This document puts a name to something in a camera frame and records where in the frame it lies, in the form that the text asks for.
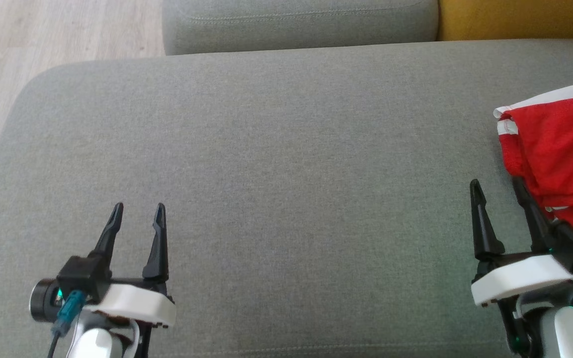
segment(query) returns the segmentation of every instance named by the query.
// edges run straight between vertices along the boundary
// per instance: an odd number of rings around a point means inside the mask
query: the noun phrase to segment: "red and white clothing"
[[[495,109],[505,168],[539,205],[573,224],[573,86]]]

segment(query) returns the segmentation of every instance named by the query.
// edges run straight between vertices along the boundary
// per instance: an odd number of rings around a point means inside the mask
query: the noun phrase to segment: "gray fabric surface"
[[[508,250],[526,250],[492,110],[571,84],[571,40],[43,73],[0,139],[0,358],[45,354],[30,290],[91,250],[118,201],[116,276],[140,274],[168,208],[178,319],[154,358],[507,357],[498,309],[470,293],[468,185]]]
[[[165,0],[168,55],[434,41],[437,0]]]

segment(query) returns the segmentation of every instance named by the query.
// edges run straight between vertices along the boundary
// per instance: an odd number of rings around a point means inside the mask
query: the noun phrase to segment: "blue connector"
[[[81,313],[84,305],[86,304],[86,294],[81,290],[73,290],[68,295],[68,299],[61,306],[61,310],[57,313],[57,320],[52,324],[52,334],[64,337],[68,334],[72,322],[79,313]]]

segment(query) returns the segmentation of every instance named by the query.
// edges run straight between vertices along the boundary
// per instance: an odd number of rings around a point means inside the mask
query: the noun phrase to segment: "mustard yellow fabric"
[[[573,38],[573,0],[439,0],[439,39]]]

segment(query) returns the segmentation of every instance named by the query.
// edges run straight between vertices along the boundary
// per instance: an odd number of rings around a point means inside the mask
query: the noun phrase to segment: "wooden floor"
[[[162,55],[161,0],[0,0],[0,132],[14,98],[40,72]]]

